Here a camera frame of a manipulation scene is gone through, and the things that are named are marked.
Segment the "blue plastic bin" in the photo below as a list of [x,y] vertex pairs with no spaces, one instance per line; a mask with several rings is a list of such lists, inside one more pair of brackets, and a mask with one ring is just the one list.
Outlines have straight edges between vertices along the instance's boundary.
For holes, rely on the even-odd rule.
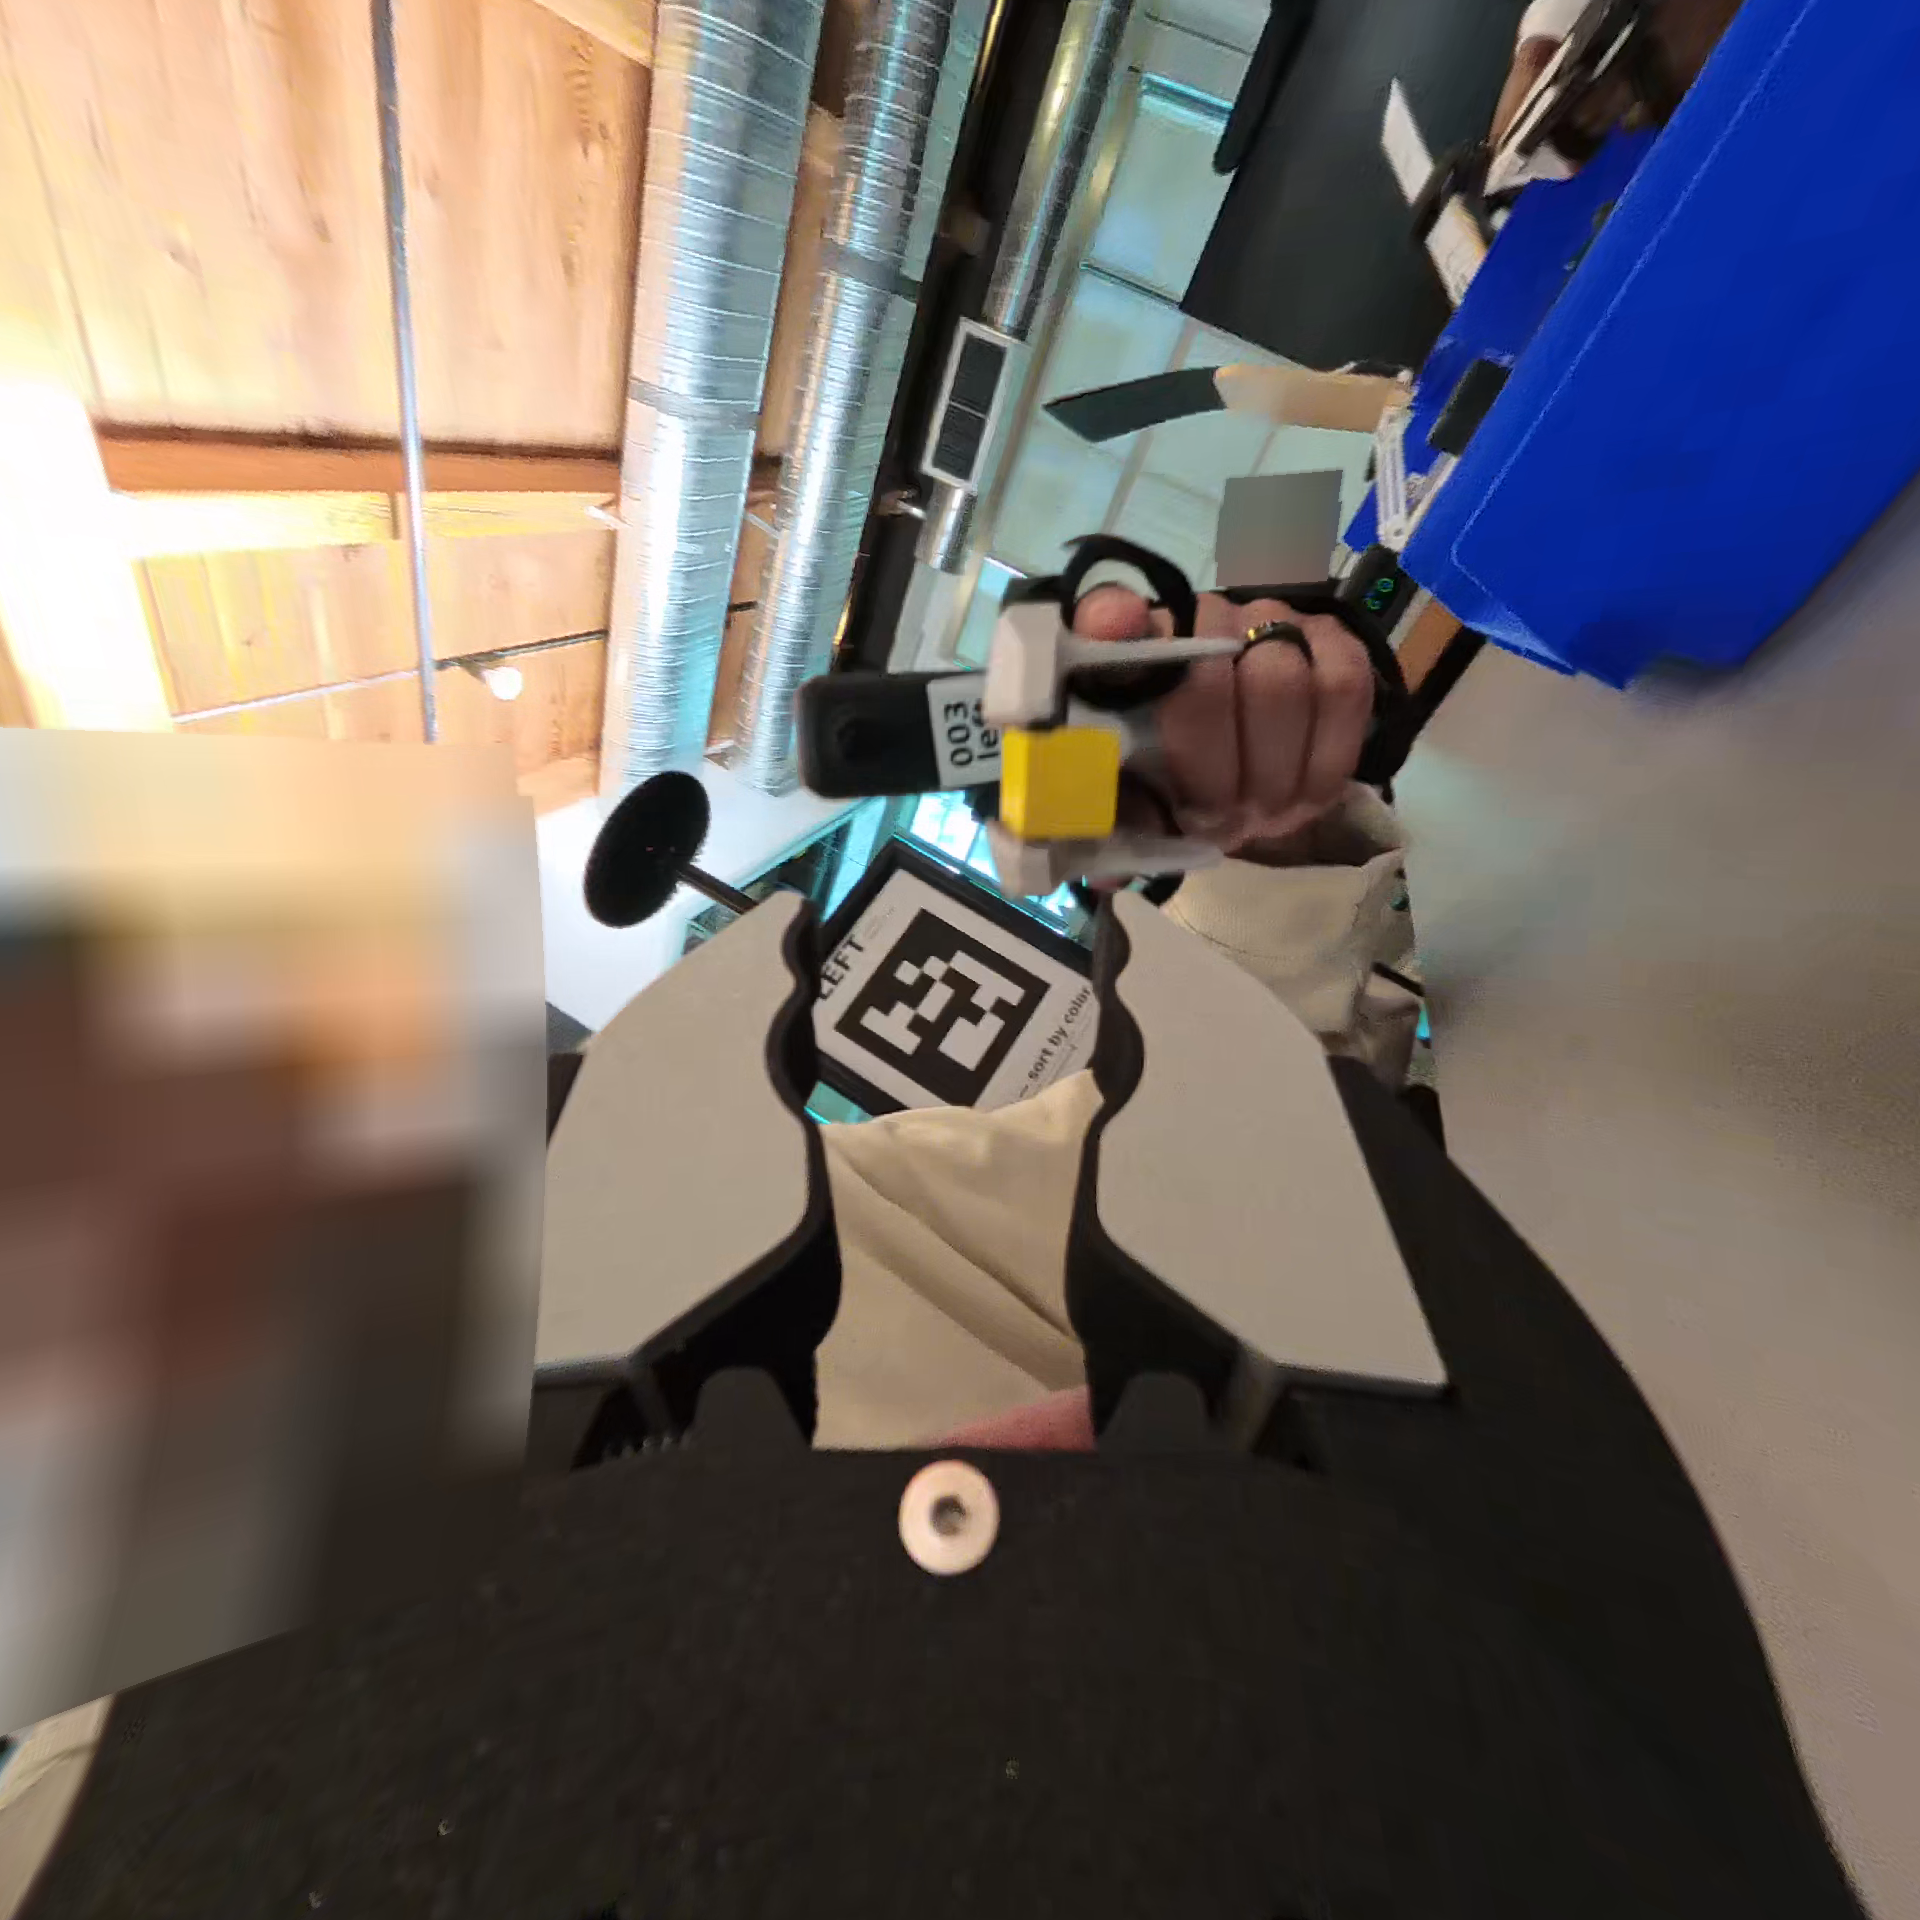
[[1403,547],[1561,675],[1731,672],[1917,463],[1917,8],[1742,4]]
[[1413,380],[1406,452],[1414,471],[1441,451],[1436,425],[1461,380],[1478,361],[1503,370],[1519,361],[1654,138],[1651,128],[1614,133],[1573,179],[1531,184],[1519,192]]

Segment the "yellow wooden cube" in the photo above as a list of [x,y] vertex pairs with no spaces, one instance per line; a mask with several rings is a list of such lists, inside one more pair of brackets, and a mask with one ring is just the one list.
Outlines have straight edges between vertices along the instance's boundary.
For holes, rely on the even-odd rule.
[[1017,842],[1101,842],[1116,829],[1123,740],[1111,728],[1007,728],[999,825]]

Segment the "wooden board stand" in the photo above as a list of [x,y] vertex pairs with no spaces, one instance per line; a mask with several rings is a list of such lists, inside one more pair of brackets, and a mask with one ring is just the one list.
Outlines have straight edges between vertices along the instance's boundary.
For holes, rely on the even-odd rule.
[[1108,443],[1161,425],[1229,413],[1268,425],[1372,434],[1409,397],[1409,377],[1262,368],[1176,368],[1044,403],[1049,420],[1085,443]]

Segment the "person's left forearm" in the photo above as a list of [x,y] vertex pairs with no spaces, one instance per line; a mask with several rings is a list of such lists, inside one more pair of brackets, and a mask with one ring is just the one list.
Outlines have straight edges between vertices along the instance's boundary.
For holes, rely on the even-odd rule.
[[1192,872],[1163,904],[1272,993],[1327,1053],[1416,1074],[1424,971],[1397,811],[1364,784],[1295,835]]

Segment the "black device with green light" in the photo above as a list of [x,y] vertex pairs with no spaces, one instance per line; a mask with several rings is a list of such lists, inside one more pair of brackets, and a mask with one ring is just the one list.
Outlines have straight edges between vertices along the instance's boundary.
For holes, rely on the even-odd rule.
[[1413,584],[1385,544],[1348,557],[1339,597],[1379,626],[1419,713],[1436,713],[1481,652],[1484,637]]

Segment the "black disc on rod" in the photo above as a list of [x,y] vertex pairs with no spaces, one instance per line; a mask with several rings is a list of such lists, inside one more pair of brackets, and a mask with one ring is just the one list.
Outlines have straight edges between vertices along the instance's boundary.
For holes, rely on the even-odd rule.
[[660,917],[688,890],[742,917],[756,900],[699,866],[711,803],[699,777],[659,773],[616,803],[591,842],[582,869],[588,915],[606,929],[636,929]]

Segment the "silver ventilation duct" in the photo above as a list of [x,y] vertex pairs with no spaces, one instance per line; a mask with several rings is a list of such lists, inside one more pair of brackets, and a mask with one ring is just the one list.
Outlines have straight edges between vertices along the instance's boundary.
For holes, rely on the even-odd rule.
[[920,281],[989,4],[871,4],[800,360],[792,439],[756,588],[726,765],[747,788],[798,788],[800,685],[845,612]]
[[598,794],[705,755],[821,3],[663,3],[639,184]]

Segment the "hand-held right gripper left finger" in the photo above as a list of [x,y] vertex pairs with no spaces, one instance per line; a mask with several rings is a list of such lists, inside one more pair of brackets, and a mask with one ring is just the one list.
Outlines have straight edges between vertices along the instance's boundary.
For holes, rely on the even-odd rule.
[[540,1376],[694,1354],[811,1384],[840,1297],[819,965],[813,908],[771,897],[584,1047],[547,1145]]

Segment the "hanging ceiling sign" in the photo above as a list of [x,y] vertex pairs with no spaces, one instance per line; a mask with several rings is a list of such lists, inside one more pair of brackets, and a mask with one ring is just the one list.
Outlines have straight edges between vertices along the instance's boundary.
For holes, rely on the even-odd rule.
[[959,320],[919,463],[925,481],[959,496],[979,492],[1021,361],[1017,337]]

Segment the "thin steel ceiling rod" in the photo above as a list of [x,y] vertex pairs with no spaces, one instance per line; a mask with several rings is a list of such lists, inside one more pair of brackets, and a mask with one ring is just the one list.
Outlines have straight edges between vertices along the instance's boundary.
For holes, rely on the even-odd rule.
[[374,79],[374,131],[379,161],[379,192],[384,248],[390,287],[390,348],[397,395],[400,449],[400,541],[406,557],[411,619],[415,635],[415,691],[421,731],[427,745],[440,739],[439,720],[439,655],[433,611],[427,578],[424,535],[424,436],[419,410],[415,313],[408,263],[408,231],[405,201],[405,162],[400,141],[400,85],[396,4],[368,4],[368,32]]

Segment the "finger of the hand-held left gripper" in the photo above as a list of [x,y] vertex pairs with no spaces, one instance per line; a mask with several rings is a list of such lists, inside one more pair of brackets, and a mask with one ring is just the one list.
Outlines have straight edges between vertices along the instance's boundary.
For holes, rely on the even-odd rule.
[[1148,753],[1163,659],[1152,641],[1087,641],[1052,603],[999,612],[980,691],[980,720],[1004,753],[1017,735],[1101,730],[1123,753]]
[[997,883],[1007,897],[1052,897],[1071,883],[1187,875],[1219,863],[1219,849],[1184,835],[1112,833],[1095,842],[997,835]]

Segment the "steel ceiling pipe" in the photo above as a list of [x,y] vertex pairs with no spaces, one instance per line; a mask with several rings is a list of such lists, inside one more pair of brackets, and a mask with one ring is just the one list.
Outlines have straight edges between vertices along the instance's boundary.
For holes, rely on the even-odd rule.
[[1134,15],[1134,3],[1070,3],[1047,63],[1014,195],[999,227],[988,291],[979,313],[967,317],[1017,337],[1023,345],[1021,370],[999,419],[979,492],[959,496],[924,477],[917,557],[945,578],[957,577],[967,562],[975,500],[992,481],[1001,427],[1023,375],[1071,207],[1096,149]]

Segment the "person's left hand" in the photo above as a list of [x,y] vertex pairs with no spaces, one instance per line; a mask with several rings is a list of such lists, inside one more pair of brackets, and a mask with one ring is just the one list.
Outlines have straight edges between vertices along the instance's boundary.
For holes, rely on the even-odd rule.
[[1123,776],[1120,819],[1254,866],[1300,866],[1353,787],[1374,664],[1336,617],[1283,597],[1199,593],[1191,628],[1239,652],[1191,664],[1155,704],[1155,745]]

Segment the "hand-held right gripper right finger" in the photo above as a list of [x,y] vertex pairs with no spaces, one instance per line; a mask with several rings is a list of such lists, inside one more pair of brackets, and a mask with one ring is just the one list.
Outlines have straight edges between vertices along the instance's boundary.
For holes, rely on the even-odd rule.
[[1095,944],[1095,1116],[1067,1308],[1093,1403],[1137,1376],[1432,1402],[1449,1370],[1323,1043],[1137,897]]

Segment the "printed marker sign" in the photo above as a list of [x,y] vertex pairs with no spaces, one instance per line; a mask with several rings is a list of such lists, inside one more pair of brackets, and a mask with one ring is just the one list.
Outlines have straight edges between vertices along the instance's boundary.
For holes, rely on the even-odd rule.
[[819,1080],[865,1117],[993,1113],[1091,1067],[1091,949],[910,837],[885,842],[821,943]]

